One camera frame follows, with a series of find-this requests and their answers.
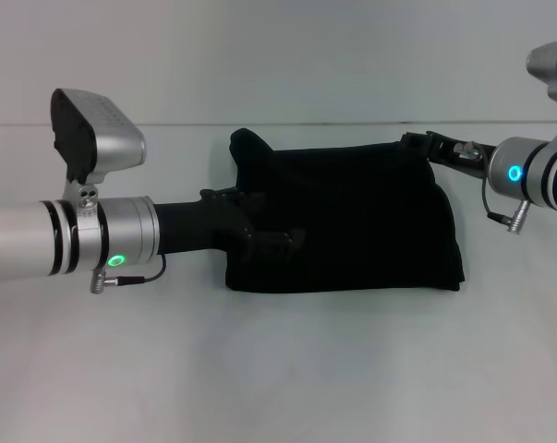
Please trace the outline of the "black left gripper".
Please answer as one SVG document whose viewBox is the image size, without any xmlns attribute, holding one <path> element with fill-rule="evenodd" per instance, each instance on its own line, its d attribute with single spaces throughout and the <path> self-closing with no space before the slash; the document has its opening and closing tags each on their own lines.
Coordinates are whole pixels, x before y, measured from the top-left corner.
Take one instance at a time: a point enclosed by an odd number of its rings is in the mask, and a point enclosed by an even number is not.
<svg viewBox="0 0 557 443">
<path fill-rule="evenodd" d="M 159 222 L 160 255 L 216 249 L 249 256 L 289 257 L 303 246 L 306 231 L 255 232 L 248 218 L 266 206 L 265 193 L 236 187 L 202 189 L 200 199 L 154 206 Z"/>
</svg>

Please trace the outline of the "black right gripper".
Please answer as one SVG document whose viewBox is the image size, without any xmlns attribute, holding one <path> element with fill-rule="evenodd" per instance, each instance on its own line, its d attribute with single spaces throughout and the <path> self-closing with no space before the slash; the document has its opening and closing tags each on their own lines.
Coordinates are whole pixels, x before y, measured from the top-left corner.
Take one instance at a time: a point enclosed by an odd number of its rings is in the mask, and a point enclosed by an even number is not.
<svg viewBox="0 0 557 443">
<path fill-rule="evenodd" d="M 459 173 L 484 179 L 487 177 L 491 154 L 496 147 L 428 131 L 427 134 L 405 133 L 400 140 L 399 149 Z"/>
</svg>

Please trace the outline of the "black shirt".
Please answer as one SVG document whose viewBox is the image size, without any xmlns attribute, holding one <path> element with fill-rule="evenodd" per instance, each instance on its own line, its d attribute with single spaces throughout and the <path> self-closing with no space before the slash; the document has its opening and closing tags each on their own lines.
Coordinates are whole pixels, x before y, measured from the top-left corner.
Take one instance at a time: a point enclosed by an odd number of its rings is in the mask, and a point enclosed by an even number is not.
<svg viewBox="0 0 557 443">
<path fill-rule="evenodd" d="M 456 291 L 465 279 L 454 215 L 427 158 L 400 142 L 274 150 L 242 128 L 230 138 L 236 186 L 261 193 L 259 232 L 301 229 L 288 258 L 227 258 L 235 291 L 312 293 L 388 288 Z"/>
</svg>

